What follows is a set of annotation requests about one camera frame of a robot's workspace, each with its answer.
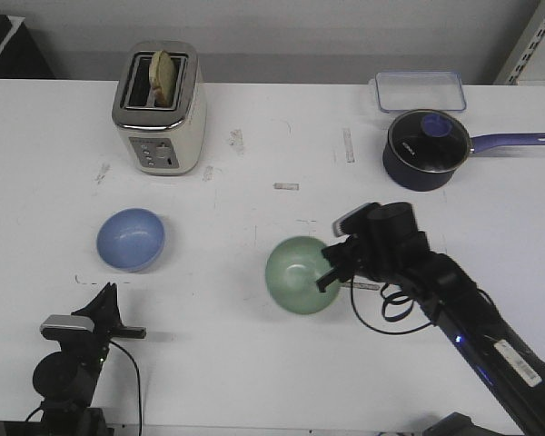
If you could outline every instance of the saucepan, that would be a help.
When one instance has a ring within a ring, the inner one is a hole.
[[[431,109],[416,109],[393,121],[382,158],[396,183],[413,191],[431,191],[447,183],[470,154],[504,145],[545,145],[545,133],[471,138],[454,117]]]

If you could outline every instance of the green bowl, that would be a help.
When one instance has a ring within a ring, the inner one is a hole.
[[[280,243],[272,250],[264,271],[266,287],[283,309],[299,314],[322,311],[337,293],[338,281],[319,292],[316,281],[331,266],[322,256],[325,244],[310,236],[296,236]]]

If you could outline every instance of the toaster control panel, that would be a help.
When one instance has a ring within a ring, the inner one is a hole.
[[[143,168],[177,169],[180,167],[169,138],[136,138],[129,141]]]

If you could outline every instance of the white wall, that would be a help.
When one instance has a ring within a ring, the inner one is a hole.
[[[55,73],[116,79],[129,48],[182,40],[207,81],[365,83],[383,69],[491,83],[538,0],[0,0]]]

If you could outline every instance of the bowl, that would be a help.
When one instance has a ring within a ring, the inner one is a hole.
[[[164,239],[164,225],[155,213],[125,209],[105,221],[97,234],[97,251],[105,263],[134,273],[157,259]]]
[[[331,269],[322,256],[325,244],[311,236],[295,236],[272,250],[264,279],[272,298],[283,309],[311,314],[329,306],[340,289],[335,281],[319,292],[316,281]]]

